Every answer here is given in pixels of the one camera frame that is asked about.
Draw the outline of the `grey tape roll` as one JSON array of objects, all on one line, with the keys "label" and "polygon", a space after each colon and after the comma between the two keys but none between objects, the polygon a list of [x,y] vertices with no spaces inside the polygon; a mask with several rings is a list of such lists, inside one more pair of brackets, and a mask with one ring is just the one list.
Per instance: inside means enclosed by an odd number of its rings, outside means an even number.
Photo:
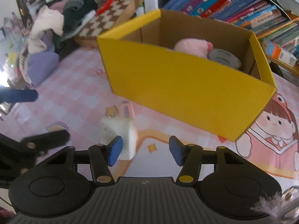
[{"label": "grey tape roll", "polygon": [[208,54],[208,59],[237,70],[242,65],[241,61],[235,55],[222,49],[213,49]]}]

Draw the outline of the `pink plush pig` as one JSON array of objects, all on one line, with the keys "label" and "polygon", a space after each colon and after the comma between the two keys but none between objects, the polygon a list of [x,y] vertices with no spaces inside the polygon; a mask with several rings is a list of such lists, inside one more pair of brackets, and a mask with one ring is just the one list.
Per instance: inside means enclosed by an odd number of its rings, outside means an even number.
[{"label": "pink plush pig", "polygon": [[206,40],[185,38],[178,41],[173,50],[206,59],[213,49],[213,44]]}]

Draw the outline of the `purple garment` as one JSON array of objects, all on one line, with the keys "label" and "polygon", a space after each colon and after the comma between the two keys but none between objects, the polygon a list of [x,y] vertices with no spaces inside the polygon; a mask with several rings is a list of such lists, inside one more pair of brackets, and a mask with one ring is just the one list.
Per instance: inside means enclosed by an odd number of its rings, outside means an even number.
[{"label": "purple garment", "polygon": [[55,53],[55,46],[52,42],[52,31],[47,31],[41,37],[41,41],[46,44],[46,50],[31,54],[27,61],[27,75],[30,84],[34,87],[47,79],[59,64],[59,55]]}]

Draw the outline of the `pink checkered table mat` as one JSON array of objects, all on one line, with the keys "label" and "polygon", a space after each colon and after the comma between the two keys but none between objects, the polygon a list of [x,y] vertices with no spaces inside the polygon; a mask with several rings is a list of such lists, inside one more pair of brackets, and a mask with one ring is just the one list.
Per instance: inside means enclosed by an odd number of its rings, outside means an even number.
[{"label": "pink checkered table mat", "polygon": [[[79,48],[62,60],[58,69],[38,87],[38,100],[16,105],[1,118],[1,133],[16,141],[53,129],[70,132],[70,145],[86,150],[100,143],[100,122],[110,106],[124,99],[114,95],[107,81],[100,53]],[[206,150],[224,145],[235,150],[233,142],[219,139],[147,107],[133,104],[134,126],[138,131],[138,151],[131,161],[118,161],[113,176],[173,176],[180,167],[173,160],[168,140],[177,136],[183,143],[194,143]]]}]

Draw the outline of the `beige garment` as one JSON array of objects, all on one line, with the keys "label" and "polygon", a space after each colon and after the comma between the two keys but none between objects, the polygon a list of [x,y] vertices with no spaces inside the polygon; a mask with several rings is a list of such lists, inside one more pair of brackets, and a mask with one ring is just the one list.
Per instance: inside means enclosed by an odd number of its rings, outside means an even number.
[{"label": "beige garment", "polygon": [[62,35],[62,27],[64,23],[64,16],[57,10],[49,9],[47,6],[40,8],[37,17],[33,23],[31,31],[22,46],[22,50],[19,54],[19,69],[23,79],[30,84],[29,77],[27,75],[27,61],[31,54],[43,52],[47,46],[41,41],[41,37],[47,32],[52,31],[53,34]]}]

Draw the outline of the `yellow cardboard box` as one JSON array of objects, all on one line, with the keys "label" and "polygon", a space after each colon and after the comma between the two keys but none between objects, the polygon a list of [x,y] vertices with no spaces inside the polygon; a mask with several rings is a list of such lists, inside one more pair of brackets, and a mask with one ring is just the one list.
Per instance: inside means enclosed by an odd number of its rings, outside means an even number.
[{"label": "yellow cardboard box", "polygon": [[[232,53],[232,69],[173,50],[197,38]],[[223,21],[155,10],[103,34],[98,46],[112,92],[230,141],[258,118],[276,83],[256,35]]]}]

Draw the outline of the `dark green garment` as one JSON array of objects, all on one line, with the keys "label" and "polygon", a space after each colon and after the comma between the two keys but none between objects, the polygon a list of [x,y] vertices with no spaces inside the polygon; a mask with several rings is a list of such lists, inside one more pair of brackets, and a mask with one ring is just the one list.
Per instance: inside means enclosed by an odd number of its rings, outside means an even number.
[{"label": "dark green garment", "polygon": [[63,48],[63,37],[75,31],[82,25],[83,18],[92,10],[97,10],[98,5],[94,0],[68,0],[63,8],[64,23],[63,34],[53,34],[55,52],[60,53]]}]

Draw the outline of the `white orange usmile box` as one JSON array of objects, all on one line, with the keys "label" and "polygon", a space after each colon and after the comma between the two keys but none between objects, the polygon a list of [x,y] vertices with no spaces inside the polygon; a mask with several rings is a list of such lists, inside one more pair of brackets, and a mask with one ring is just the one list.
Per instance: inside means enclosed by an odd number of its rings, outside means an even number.
[{"label": "white orange usmile box", "polygon": [[271,42],[268,39],[264,39],[261,47],[266,55],[273,57],[290,67],[294,67],[296,65],[297,58],[293,55],[293,53],[276,43]]}]

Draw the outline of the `wooden chessboard box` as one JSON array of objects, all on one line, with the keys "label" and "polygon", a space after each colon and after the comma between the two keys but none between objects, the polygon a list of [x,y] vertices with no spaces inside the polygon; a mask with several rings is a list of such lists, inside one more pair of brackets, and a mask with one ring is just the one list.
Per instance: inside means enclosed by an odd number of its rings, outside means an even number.
[{"label": "wooden chessboard box", "polygon": [[75,36],[80,46],[97,48],[97,37],[108,30],[133,18],[137,8],[144,0],[113,0],[102,14],[95,15]]}]

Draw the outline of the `red tassel ornament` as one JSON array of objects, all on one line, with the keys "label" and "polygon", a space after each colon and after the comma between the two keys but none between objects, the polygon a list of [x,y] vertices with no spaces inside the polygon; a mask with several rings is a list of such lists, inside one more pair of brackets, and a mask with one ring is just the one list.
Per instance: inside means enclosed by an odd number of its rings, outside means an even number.
[{"label": "red tassel ornament", "polygon": [[107,0],[97,11],[96,15],[103,14],[106,10],[108,10],[113,3],[114,0]]}]

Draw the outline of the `row of leaning books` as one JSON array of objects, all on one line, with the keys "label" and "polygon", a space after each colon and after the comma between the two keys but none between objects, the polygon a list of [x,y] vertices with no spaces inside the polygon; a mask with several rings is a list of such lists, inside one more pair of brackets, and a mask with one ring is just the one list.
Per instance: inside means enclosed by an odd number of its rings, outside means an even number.
[{"label": "row of leaning books", "polygon": [[298,53],[298,20],[278,0],[169,0],[163,8],[231,23],[252,31],[260,43],[267,39]]}]

